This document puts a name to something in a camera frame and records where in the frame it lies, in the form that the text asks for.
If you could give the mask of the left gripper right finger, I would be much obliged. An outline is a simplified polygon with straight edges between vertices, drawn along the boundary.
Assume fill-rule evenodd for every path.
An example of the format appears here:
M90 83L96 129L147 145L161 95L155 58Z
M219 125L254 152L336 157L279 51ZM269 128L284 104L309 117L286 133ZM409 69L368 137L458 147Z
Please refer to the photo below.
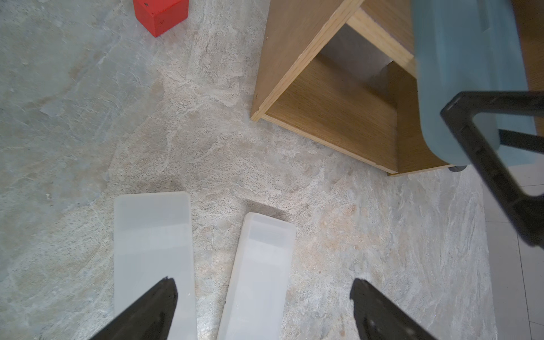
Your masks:
M361 339L427 339L435 337L366 280L355 279L349 295Z

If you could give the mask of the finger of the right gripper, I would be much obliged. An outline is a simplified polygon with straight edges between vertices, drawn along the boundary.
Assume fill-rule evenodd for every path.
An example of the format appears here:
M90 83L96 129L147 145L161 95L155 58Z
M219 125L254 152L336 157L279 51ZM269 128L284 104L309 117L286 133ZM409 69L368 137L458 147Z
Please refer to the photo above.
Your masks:
M474 123L479 113L543 117L543 92L460 92L441 117L476 168L515 231L543 247L543 195L525 194Z

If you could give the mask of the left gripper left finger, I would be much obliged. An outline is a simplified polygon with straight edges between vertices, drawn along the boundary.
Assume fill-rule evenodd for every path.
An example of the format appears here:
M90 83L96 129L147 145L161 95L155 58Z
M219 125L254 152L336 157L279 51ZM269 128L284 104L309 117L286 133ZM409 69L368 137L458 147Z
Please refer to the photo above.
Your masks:
M163 278L91 340L167 339L177 307L178 291L173 278Z

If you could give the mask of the teal pencil case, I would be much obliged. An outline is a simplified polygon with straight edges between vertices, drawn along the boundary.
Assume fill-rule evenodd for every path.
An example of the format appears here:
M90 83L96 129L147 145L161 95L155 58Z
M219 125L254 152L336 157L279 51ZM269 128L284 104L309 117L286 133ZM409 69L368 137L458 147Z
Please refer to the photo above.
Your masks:
M528 89L510 1L412 1L419 113L424 141L442 161L470 160L441 117L460 92Z

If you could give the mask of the frosted white pencil case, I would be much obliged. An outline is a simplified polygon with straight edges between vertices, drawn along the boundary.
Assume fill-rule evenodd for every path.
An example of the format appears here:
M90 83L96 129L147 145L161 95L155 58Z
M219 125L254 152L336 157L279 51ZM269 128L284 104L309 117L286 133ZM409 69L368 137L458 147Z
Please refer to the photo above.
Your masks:
M280 338L295 243L295 225L245 215L218 339Z
M169 339L197 339L191 198L186 192L120 195L114 202L114 314L159 280L175 281Z

